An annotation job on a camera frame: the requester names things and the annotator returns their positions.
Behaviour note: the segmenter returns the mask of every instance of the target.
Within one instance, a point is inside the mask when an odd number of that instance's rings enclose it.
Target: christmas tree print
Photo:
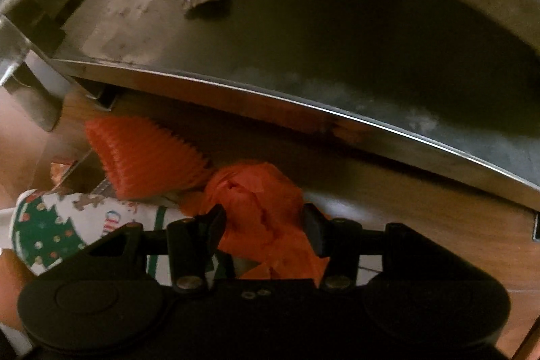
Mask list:
[[[28,197],[17,210],[13,225],[13,245],[28,266],[48,268],[86,246],[71,219],[64,222],[54,206],[47,209],[41,197]]]

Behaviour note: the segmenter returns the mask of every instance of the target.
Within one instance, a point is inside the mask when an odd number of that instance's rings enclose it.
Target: orange bristle brush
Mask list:
[[[148,118],[98,118],[85,130],[121,200],[196,188],[212,175],[208,159]]]

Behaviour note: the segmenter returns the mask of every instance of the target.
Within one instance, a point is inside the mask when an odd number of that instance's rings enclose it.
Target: screw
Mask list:
[[[203,284],[198,276],[182,276],[176,280],[176,286],[182,290],[195,290]]]
[[[345,290],[350,284],[351,280],[344,275],[329,276],[325,279],[325,286],[330,290]]]
[[[242,292],[241,296],[244,299],[255,299],[257,297],[257,295],[253,292]]]

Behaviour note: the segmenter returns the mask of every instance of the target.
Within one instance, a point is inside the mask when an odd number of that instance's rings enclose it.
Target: christmas towel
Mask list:
[[[138,222],[144,230],[161,230],[184,218],[179,210],[165,206],[31,190],[17,201],[10,236],[18,257],[39,275],[124,224]],[[206,273],[210,284],[218,266],[212,259]],[[149,256],[147,271],[160,284],[171,284],[168,256]]]

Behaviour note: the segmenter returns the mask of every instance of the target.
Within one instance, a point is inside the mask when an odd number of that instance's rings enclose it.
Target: wooden surface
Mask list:
[[[528,209],[287,129],[166,98],[127,91],[113,113],[155,118],[218,166],[239,159],[270,161],[328,214],[371,229],[403,222],[484,269],[511,295],[511,316],[498,343],[509,357],[540,315],[540,244],[531,240],[534,216]],[[44,146],[35,182],[47,181],[54,155],[85,152],[84,121],[106,115],[79,93],[70,94]]]

